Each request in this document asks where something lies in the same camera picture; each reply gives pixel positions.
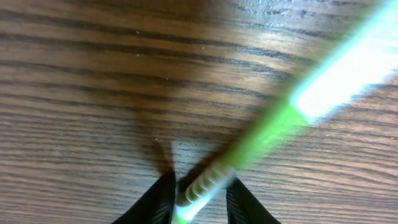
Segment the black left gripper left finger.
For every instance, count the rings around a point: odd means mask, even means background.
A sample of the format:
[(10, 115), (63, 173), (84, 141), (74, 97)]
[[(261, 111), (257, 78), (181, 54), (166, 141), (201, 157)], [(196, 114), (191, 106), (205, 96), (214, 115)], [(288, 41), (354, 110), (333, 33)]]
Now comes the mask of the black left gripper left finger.
[(162, 175), (145, 194), (113, 224), (171, 224), (175, 203), (174, 172)]

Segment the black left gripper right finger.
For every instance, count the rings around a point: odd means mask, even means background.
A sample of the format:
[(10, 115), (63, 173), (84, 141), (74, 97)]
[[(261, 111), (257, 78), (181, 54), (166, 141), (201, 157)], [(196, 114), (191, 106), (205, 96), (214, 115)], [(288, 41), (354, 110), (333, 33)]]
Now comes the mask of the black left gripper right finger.
[(235, 177), (226, 189), (228, 224), (280, 224)]

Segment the green white toothbrush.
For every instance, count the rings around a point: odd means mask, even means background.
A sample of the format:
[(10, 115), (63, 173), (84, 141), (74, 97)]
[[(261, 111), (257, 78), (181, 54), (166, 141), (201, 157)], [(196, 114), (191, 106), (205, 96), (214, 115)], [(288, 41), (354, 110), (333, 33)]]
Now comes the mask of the green white toothbrush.
[(388, 80), (397, 68), (397, 2), (376, 1), (349, 36), (338, 41), (321, 62), (303, 72), (276, 106), (212, 162), (175, 201), (172, 223), (190, 223), (237, 171), (279, 144), (335, 114), (358, 95)]

